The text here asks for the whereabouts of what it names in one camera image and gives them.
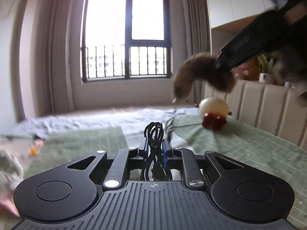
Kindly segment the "brown furry tail keychain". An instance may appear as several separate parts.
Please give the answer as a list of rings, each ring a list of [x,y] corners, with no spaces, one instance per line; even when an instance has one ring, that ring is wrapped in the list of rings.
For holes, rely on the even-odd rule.
[[[206,53],[198,53],[186,60],[173,80],[173,102],[176,104],[188,98],[193,84],[197,80],[208,82],[218,91],[230,94],[236,78],[231,71],[222,72],[215,66],[215,58]]]

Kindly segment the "potted green plant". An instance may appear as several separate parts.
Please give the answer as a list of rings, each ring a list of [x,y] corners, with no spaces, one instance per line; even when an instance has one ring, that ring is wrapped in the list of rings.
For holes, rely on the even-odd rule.
[[[260,67],[259,82],[273,84],[274,58],[271,55],[261,54],[257,59]]]

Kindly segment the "pink bunny plush toy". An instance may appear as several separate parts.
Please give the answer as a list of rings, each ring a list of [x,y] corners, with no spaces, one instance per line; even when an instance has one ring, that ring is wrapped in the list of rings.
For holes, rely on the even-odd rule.
[[[259,81],[261,67],[259,60],[253,58],[232,70],[235,77],[240,80]]]

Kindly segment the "white egg plush red feet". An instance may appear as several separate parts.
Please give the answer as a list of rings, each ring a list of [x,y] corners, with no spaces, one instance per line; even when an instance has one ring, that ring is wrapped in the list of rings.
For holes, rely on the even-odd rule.
[[[205,98],[195,104],[198,108],[203,128],[221,130],[227,124],[227,117],[232,115],[228,104],[220,98]]]

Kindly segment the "beige padded headboard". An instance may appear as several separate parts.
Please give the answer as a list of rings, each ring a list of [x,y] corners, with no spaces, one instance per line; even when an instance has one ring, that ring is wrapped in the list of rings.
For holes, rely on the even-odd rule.
[[[232,117],[306,150],[306,105],[292,88],[238,80],[231,94],[205,83],[203,97],[224,100]]]

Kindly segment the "grey right curtain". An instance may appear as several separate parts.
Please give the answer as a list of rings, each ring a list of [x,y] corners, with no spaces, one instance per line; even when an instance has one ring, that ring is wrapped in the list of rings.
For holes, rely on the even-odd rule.
[[[207,0],[182,0],[188,57],[211,52]]]

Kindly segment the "grey curtain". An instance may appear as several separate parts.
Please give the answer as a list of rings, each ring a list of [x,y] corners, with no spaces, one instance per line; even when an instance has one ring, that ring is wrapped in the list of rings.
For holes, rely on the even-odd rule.
[[[74,110],[69,73],[72,0],[19,0],[10,41],[16,121]]]
[[[182,0],[188,57],[211,52],[207,0]]]

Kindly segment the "green checked bed sheet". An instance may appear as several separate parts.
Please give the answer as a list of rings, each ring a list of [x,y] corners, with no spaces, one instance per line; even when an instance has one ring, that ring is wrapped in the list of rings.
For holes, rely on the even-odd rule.
[[[166,122],[170,111],[146,108],[134,112],[81,116],[49,116],[27,119],[1,132],[2,136],[33,136],[44,139],[35,157],[27,146],[9,147],[23,164],[25,177],[56,167],[97,149],[116,153],[137,147],[150,122]],[[172,134],[173,147],[196,154],[216,151],[287,181],[295,192],[288,220],[306,229],[306,151],[279,137],[229,118],[218,132],[201,126],[195,108],[178,111]]]

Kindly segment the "small orange toy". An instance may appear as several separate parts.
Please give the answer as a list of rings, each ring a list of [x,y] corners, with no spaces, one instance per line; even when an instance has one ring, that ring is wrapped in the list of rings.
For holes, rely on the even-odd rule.
[[[34,141],[34,144],[30,147],[30,155],[37,156],[39,153],[39,150],[43,147],[43,145],[44,145],[43,140]]]

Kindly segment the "grey left curtain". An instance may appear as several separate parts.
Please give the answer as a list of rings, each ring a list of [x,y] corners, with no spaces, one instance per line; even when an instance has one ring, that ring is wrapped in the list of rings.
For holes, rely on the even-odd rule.
[[[74,110],[69,73],[72,0],[19,0],[10,41],[16,121]]]

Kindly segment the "dark framed window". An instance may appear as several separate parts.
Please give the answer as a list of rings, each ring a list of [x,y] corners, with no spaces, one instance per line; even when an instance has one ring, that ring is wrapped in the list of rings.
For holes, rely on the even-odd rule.
[[[82,81],[169,78],[169,0],[84,0]]]

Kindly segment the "grey green plush toy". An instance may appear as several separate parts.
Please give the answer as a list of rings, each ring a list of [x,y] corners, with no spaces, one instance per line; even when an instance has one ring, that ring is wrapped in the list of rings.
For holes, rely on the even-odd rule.
[[[12,153],[1,150],[1,197],[14,192],[23,181],[23,168]]]

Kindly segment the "pink folded cloth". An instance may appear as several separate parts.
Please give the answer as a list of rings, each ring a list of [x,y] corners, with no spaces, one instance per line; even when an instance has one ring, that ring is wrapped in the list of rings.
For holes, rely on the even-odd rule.
[[[6,209],[8,212],[10,212],[16,217],[20,217],[18,210],[14,203],[12,192],[1,193],[1,208]]]

